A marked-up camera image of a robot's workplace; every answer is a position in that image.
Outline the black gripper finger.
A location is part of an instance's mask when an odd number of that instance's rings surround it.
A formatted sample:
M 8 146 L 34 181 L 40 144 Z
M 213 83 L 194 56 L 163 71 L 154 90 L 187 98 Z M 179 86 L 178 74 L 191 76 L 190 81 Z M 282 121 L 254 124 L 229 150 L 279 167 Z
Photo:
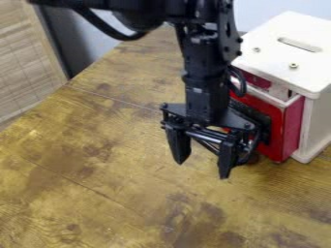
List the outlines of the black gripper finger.
M 170 125 L 166 126 L 166 135 L 174 160 L 181 165 L 191 154 L 191 138 L 186 129 Z
M 227 179 L 230 177 L 230 172 L 233 168 L 237 166 L 237 159 L 238 159 L 237 145 L 233 141 L 225 141 L 221 144 L 219 161 L 218 161 L 221 179 Z

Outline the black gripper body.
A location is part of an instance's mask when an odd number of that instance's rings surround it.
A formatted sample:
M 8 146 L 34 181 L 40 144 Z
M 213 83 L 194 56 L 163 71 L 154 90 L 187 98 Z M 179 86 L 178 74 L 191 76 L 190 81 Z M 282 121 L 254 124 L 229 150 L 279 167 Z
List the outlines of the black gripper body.
M 230 106 L 230 93 L 246 95 L 247 82 L 242 73 L 229 64 L 186 62 L 183 82 L 186 102 L 165 104 L 163 127 L 171 144 L 190 144 L 193 133 L 199 140 L 223 142 L 230 135 L 209 130 L 210 126 L 230 128 L 241 143 L 259 141 L 259 126 L 249 116 Z

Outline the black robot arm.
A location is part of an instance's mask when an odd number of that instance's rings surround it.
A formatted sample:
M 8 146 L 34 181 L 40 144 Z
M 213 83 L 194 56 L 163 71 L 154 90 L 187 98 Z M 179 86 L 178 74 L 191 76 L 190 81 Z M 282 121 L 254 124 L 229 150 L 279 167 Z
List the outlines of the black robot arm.
M 163 104 L 162 128 L 175 161 L 183 163 L 197 141 L 218 157 L 222 179 L 250 160 L 262 129 L 230 106 L 247 81 L 231 65 L 242 55 L 233 0 L 26 0 L 67 8 L 111 38 L 130 42 L 163 23 L 174 25 L 185 59 L 186 101 Z

